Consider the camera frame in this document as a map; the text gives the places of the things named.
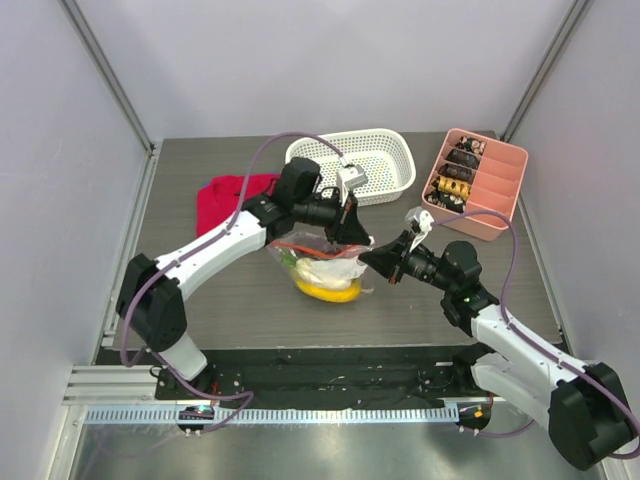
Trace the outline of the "white fake radish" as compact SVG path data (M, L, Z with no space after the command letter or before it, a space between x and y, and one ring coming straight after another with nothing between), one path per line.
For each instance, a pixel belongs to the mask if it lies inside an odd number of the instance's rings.
M359 279L367 266L354 258L335 258L330 260L298 259L294 270L298 277L313 285L340 290L347 288Z

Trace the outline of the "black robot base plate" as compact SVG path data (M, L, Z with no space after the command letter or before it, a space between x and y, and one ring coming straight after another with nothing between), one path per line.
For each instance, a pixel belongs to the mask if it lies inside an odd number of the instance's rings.
M439 408L447 398L484 398L466 360L475 345L208 350L197 388L252 409Z

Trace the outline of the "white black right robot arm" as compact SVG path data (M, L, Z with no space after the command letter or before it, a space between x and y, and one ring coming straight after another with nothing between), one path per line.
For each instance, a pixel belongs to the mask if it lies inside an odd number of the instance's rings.
M605 458L638 457L638 450L625 449L639 441L639 421L618 374L603 362L563 352L518 321L504 299L481 283L471 243L453 241L435 255L405 230L359 259L392 284L410 276L442 291L447 320L476 341L451 371L457 391L472 395L482 389L510 402L543 427L558 453L579 470Z

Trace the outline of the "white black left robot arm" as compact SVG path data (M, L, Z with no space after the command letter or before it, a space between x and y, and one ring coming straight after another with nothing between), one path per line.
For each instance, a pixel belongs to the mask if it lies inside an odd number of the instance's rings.
M320 167L295 157L265 191L241 198L221 225L155 260L139 254L129 261L116 302L126 331L134 331L178 375L190 398L205 397L213 385L208 361L187 332L186 300L234 261L266 247L298 224L321 227L331 243L368 246L371 238L357 216L356 188L367 181L362 167L344 165L330 196L317 192Z

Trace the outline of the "yellow fake banana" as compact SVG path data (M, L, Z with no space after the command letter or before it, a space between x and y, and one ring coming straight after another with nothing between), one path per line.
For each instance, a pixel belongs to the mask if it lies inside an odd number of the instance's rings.
M352 282L347 288L331 290L313 285L302 280L296 281L296 287L305 295L317 300L344 304L356 300L362 293L361 284L358 281Z

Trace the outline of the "clear zip top bag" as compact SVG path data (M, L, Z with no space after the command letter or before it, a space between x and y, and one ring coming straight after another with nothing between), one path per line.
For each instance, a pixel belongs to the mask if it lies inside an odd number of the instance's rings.
M303 294L327 303L357 300L367 288L368 267L359 256L373 245L335 244L322 235L294 231L267 245L267 250Z

